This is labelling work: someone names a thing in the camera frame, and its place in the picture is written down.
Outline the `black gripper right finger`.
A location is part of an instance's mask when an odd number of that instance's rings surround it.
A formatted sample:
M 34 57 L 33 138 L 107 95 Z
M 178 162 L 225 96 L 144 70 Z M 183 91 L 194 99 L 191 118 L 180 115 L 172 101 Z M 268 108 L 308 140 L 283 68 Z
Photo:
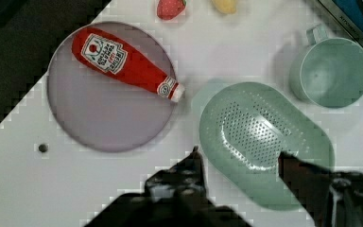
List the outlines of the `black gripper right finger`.
M 332 171 L 286 152 L 278 172 L 316 227 L 363 227 L 363 173 Z

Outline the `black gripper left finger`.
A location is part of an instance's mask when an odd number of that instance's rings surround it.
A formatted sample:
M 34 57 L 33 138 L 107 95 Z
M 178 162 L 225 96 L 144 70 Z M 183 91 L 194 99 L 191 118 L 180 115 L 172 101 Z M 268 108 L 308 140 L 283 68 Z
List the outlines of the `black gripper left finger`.
M 173 198 L 177 190 L 198 190 L 206 194 L 204 168 L 199 147 L 169 169 L 162 169 L 145 181 L 144 194 L 153 202 Z

